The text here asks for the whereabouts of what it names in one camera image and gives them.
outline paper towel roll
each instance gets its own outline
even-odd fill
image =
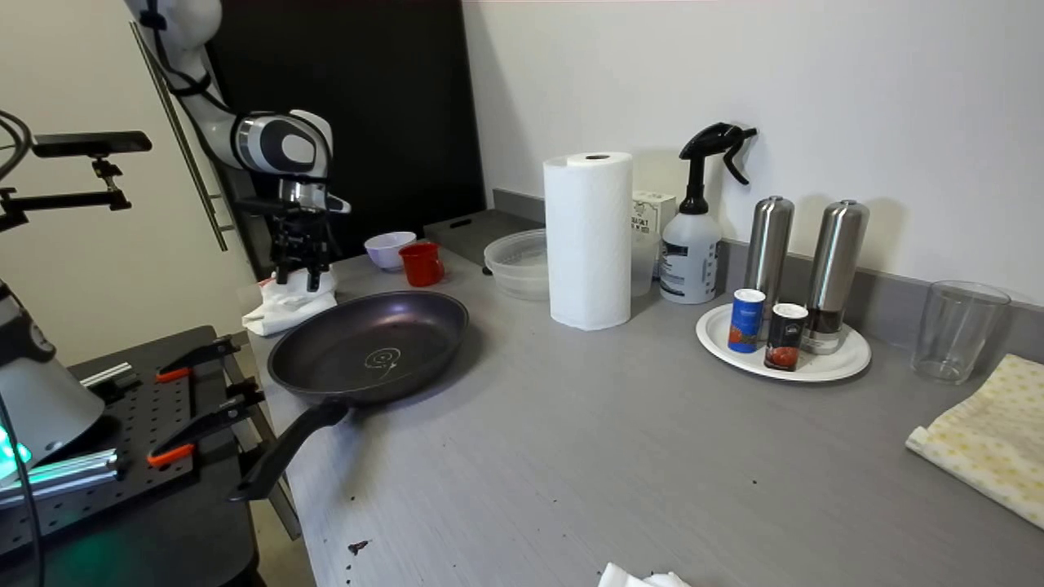
[[[610,330],[630,319],[630,152],[546,164],[551,319]]]

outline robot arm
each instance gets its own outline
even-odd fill
[[[318,114],[236,114],[222,100],[206,60],[206,44],[222,25],[222,0],[127,0],[127,8],[214,160],[276,177],[276,199],[299,212],[349,212],[346,199],[326,192],[331,131]]]

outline cable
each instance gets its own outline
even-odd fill
[[[10,112],[0,112],[0,129],[10,135],[14,141],[14,152],[0,164],[0,180],[21,164],[21,156],[29,152],[29,141],[32,141],[32,131],[29,123],[21,123],[17,114]]]
[[[178,72],[178,68],[170,65],[165,45],[162,45],[162,38],[158,38],[158,30],[165,25],[165,19],[162,19],[155,0],[151,0],[145,11],[139,11],[139,22],[143,22],[145,30],[154,30],[154,48],[155,48],[155,60],[154,60],[154,63],[155,63],[162,72],[177,75],[177,77],[189,88],[189,96],[202,96],[212,107],[217,107],[217,112],[226,112],[226,114],[236,114],[226,100],[217,100],[217,99],[209,90],[209,75],[191,77],[191,75],[187,75],[187,72]]]
[[[21,455],[20,455],[20,438],[14,434],[14,422],[10,422],[10,411],[3,404],[3,398],[0,398],[0,427],[5,432],[5,444],[10,444],[14,462],[17,462],[17,477],[20,477],[20,485],[21,485],[21,499],[27,499],[27,509],[29,509],[37,587],[42,587],[45,584],[45,569],[42,569],[39,509],[37,509],[37,495],[32,495],[32,485],[29,485],[29,469],[21,462]]]

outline white wall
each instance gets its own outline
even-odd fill
[[[0,107],[37,135],[145,131],[151,152],[115,156],[131,212],[37,212],[0,236],[0,281],[63,361],[187,325],[237,330],[257,304],[237,236],[217,252],[119,0],[3,0]],[[102,188],[89,160],[21,160],[20,197]]]
[[[680,192],[678,131],[740,122],[749,188],[710,192],[747,243],[796,199],[811,255],[833,199],[871,205],[865,267],[1044,304],[1044,4],[465,0],[487,182],[542,197],[542,160],[623,146]]]

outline white plate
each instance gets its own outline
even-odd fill
[[[840,349],[829,354],[829,357],[811,357],[811,354],[798,354],[796,359],[796,371],[778,371],[778,368],[766,368],[763,364],[763,345],[758,354],[735,354],[726,349],[726,325],[732,325],[732,304],[708,310],[697,324],[696,324],[696,338],[717,357],[721,361],[740,368],[740,371],[754,371],[759,380],[778,380],[778,383],[837,383],[837,380],[851,380],[860,368],[871,364],[871,345],[866,338],[851,330],[840,325]]]

